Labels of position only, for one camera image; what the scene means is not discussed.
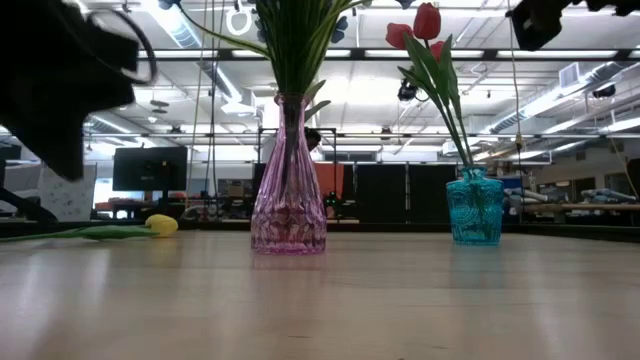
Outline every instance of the monitor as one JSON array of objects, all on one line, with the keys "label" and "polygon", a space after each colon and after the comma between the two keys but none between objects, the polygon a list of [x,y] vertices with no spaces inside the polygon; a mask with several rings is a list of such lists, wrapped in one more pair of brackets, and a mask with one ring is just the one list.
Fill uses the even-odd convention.
[{"label": "monitor", "polygon": [[186,190],[187,148],[118,148],[113,191]]}]

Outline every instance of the air vent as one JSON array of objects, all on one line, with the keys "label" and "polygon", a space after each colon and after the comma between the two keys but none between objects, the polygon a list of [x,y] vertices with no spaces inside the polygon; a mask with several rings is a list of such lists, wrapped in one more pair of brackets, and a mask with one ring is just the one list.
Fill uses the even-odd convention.
[{"label": "air vent", "polygon": [[[336,153],[336,159],[338,161],[376,161],[376,152],[339,152]],[[332,152],[324,153],[324,161],[333,161],[334,156]]]},{"label": "air vent", "polygon": [[573,63],[566,68],[560,70],[560,87],[566,89],[580,82],[580,66]]}]

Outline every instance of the desk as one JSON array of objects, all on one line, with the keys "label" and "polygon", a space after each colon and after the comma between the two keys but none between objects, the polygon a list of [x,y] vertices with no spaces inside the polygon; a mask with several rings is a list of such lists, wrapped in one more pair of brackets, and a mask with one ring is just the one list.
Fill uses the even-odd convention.
[{"label": "desk", "polygon": [[640,359],[640,247],[330,233],[254,256],[248,232],[0,245],[3,359]]}]

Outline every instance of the green stem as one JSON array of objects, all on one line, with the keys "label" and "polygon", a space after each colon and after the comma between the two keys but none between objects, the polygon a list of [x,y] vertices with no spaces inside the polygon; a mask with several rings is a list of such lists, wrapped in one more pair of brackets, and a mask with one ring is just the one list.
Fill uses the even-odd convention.
[{"label": "green stem", "polygon": [[451,117],[451,110],[449,110],[449,106],[442,104],[443,107],[447,109],[447,115],[443,109],[440,110],[440,115],[442,115],[442,119],[447,124],[447,128],[449,129],[449,134],[451,134],[451,140],[456,144],[456,148],[458,149],[458,154],[460,154],[460,158],[462,158],[462,164],[464,166],[469,166],[469,161],[467,160],[467,156],[464,153],[464,148],[462,147],[462,142],[460,141],[460,134],[458,134],[458,129],[456,128],[456,123]]},{"label": "green stem", "polygon": [[[453,115],[451,114],[451,110],[449,110],[448,106],[447,106],[447,114],[449,115],[450,119],[453,119]],[[473,156],[471,156],[471,147],[469,147],[469,141],[467,141],[467,132],[464,130],[464,123],[462,122],[462,119],[458,119],[458,122],[460,123],[460,131],[462,131],[462,139],[464,140],[464,144],[467,149],[467,155],[468,155],[467,162],[473,165]],[[462,148],[458,149],[458,153],[464,153],[464,149]]]}]

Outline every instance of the ceiling light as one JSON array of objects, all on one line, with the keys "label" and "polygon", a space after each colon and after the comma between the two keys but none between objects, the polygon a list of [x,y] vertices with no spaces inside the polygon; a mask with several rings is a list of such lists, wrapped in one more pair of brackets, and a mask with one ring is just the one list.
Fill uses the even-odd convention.
[{"label": "ceiling light", "polygon": [[81,13],[86,14],[86,13],[89,12],[89,8],[82,1],[80,1],[80,0],[71,0],[71,2],[75,3],[78,6],[78,9],[80,9]]},{"label": "ceiling light", "polygon": [[264,56],[255,53],[251,50],[233,50],[231,51],[231,55],[233,55],[233,57],[237,57],[237,58],[246,58],[246,57],[250,57],[250,58],[263,58]]},{"label": "ceiling light", "polygon": [[631,119],[631,120],[624,120],[624,121],[618,121],[615,124],[609,125],[609,126],[605,126],[604,128],[600,129],[598,132],[600,132],[601,134],[608,134],[610,132],[616,132],[616,131],[622,131],[622,130],[626,130],[626,129],[631,129],[634,128],[636,126],[640,126],[640,118],[635,118],[635,119]]},{"label": "ceiling light", "polygon": [[118,138],[115,138],[115,137],[108,137],[108,138],[105,138],[105,140],[109,140],[111,142],[114,142],[116,144],[123,145],[123,146],[129,145],[126,142],[124,142],[124,141],[122,141],[122,140],[120,140]]},{"label": "ceiling light", "polygon": [[578,142],[574,142],[574,143],[569,143],[569,144],[566,144],[566,145],[562,145],[562,146],[560,146],[560,147],[557,147],[557,148],[555,148],[553,151],[565,151],[565,150],[569,150],[569,149],[571,149],[571,148],[573,148],[573,147],[576,147],[576,146],[578,146],[578,145],[581,145],[581,144],[583,144],[583,143],[584,143],[584,141],[578,141]]},{"label": "ceiling light", "polygon": [[[157,59],[182,59],[189,58],[198,60],[201,57],[204,59],[211,59],[218,56],[217,51],[211,50],[154,50]],[[145,51],[138,52],[138,59],[147,60],[148,56]]]},{"label": "ceiling light", "polygon": [[451,57],[454,59],[477,59],[483,54],[483,50],[451,50]]},{"label": "ceiling light", "polygon": [[[519,58],[596,58],[596,59],[608,59],[618,53],[617,50],[538,50],[538,51],[524,51],[516,50],[513,52],[513,57]],[[498,51],[498,58],[510,58],[511,51]]]},{"label": "ceiling light", "polygon": [[114,129],[116,129],[116,130],[118,130],[118,131],[120,131],[120,132],[123,132],[123,133],[125,133],[125,134],[130,134],[130,133],[131,133],[131,131],[129,131],[129,130],[127,130],[127,129],[123,128],[122,126],[116,125],[116,124],[112,123],[111,121],[109,121],[109,120],[105,120],[105,119],[103,119],[103,118],[101,118],[101,117],[99,117],[99,116],[93,115],[93,119],[95,119],[95,120],[97,120],[97,121],[100,121],[101,123],[103,123],[103,124],[105,124],[105,125],[109,125],[109,126],[111,126],[112,128],[114,128]]},{"label": "ceiling light", "polygon": [[573,125],[576,125],[576,124],[578,124],[578,121],[575,121],[575,120],[565,121],[565,122],[560,123],[560,124],[558,124],[556,126],[552,126],[552,127],[548,128],[547,130],[545,130],[543,132],[543,134],[553,134],[553,133],[556,133],[558,131],[566,130],[566,129],[568,129],[568,128],[572,127]]},{"label": "ceiling light", "polygon": [[364,52],[365,57],[390,57],[390,58],[405,58],[409,57],[409,53],[405,50],[366,50]]},{"label": "ceiling light", "polygon": [[530,159],[544,153],[545,151],[525,151],[520,153],[520,156],[518,156],[518,154],[509,156],[509,160]]},{"label": "ceiling light", "polygon": [[326,57],[335,58],[335,57],[349,57],[351,56],[351,50],[327,50]]}]

